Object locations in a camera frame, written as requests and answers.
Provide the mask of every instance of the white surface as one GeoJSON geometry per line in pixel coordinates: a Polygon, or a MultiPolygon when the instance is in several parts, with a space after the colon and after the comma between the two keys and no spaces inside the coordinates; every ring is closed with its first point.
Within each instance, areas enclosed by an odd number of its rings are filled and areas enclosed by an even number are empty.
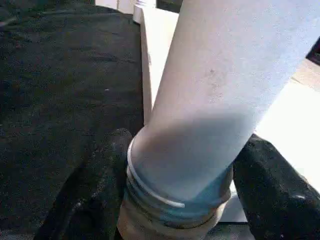
{"type": "Polygon", "coordinates": [[[136,0],[119,0],[118,10],[124,14],[132,14],[136,0]]]}
{"type": "MultiPolygon", "coordinates": [[[[167,18],[167,13],[165,12],[157,12],[157,14],[157,18],[145,23],[146,26],[150,24],[150,27],[146,28],[146,32],[141,32],[142,38],[150,39],[149,41],[142,41],[142,64],[145,61],[152,65],[152,67],[147,65],[147,67],[143,68],[143,94],[152,96],[149,98],[148,103],[144,103],[145,123],[148,122],[150,117],[154,104],[152,99],[154,99],[158,91],[162,76],[160,70],[163,69],[166,62],[171,43],[170,38],[173,36],[172,29],[175,29],[177,23],[176,18],[167,18]],[[165,40],[160,39],[157,41],[158,29],[162,36],[166,36],[165,40]],[[143,55],[143,48],[149,50],[145,51],[147,52],[145,56],[143,55]]],[[[302,71],[302,73],[298,73],[300,77],[302,76],[302,80],[300,79],[299,82],[304,83],[304,68],[300,67],[299,71],[302,71]]],[[[320,74],[315,70],[312,70],[312,72],[313,75],[311,77],[308,74],[312,82],[309,86],[318,86],[320,83],[320,77],[318,76],[320,74]]],[[[297,82],[289,82],[256,128],[256,133],[272,142],[291,165],[300,174],[304,175],[318,191],[320,191],[320,175],[313,165],[317,160],[320,160],[320,147],[317,139],[320,134],[319,106],[319,92],[297,82]]],[[[233,206],[241,206],[237,201],[232,204],[233,206]]],[[[240,211],[239,208],[231,207],[231,209],[234,210],[234,213],[226,211],[228,214],[222,217],[222,221],[245,221],[245,216],[241,209],[240,211]]]]}
{"type": "Polygon", "coordinates": [[[162,73],[179,15],[158,8],[145,8],[141,23],[144,124],[155,104],[162,73]]]}
{"type": "Polygon", "coordinates": [[[117,9],[118,2],[117,0],[95,0],[95,5],[117,9]]]}
{"type": "Polygon", "coordinates": [[[95,0],[95,5],[119,10],[124,14],[133,14],[137,0],[95,0]]]}

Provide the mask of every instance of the black cloth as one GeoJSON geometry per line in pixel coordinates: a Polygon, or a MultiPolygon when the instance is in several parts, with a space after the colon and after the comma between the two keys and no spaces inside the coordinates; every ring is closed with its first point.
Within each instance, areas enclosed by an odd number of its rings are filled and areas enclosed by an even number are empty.
{"type": "Polygon", "coordinates": [[[98,6],[30,11],[0,26],[0,56],[0,229],[36,230],[108,132],[143,126],[140,27],[98,6]]]}

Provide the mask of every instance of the white panel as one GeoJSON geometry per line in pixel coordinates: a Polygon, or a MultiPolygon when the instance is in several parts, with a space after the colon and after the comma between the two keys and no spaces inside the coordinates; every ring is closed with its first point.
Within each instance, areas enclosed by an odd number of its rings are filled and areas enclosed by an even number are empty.
{"type": "Polygon", "coordinates": [[[119,0],[118,10],[124,14],[133,14],[136,0],[119,0]]]}
{"type": "Polygon", "coordinates": [[[117,0],[95,0],[95,5],[117,9],[117,0]]]}

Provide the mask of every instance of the pipe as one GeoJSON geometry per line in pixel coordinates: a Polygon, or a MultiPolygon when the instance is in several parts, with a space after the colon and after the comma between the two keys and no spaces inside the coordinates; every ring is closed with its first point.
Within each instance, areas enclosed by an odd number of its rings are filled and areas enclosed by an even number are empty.
{"type": "Polygon", "coordinates": [[[157,0],[137,0],[133,8],[133,21],[141,24],[142,9],[143,8],[156,8],[157,0]]]}
{"type": "Polygon", "coordinates": [[[184,0],[150,122],[128,150],[125,240],[199,239],[217,223],[233,160],[319,26],[314,0],[184,0]]]}

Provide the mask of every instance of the black fabric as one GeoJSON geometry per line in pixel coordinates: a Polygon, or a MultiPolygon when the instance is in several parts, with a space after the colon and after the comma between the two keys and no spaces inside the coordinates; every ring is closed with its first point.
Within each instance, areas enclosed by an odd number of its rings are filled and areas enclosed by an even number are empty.
{"type": "Polygon", "coordinates": [[[314,44],[306,58],[320,66],[320,38],[314,44]]]}
{"type": "Polygon", "coordinates": [[[140,44],[131,15],[90,5],[0,26],[2,231],[34,233],[109,131],[143,126],[140,44]]]}
{"type": "Polygon", "coordinates": [[[233,180],[255,239],[320,239],[320,194],[270,142],[252,135],[233,180]]]}

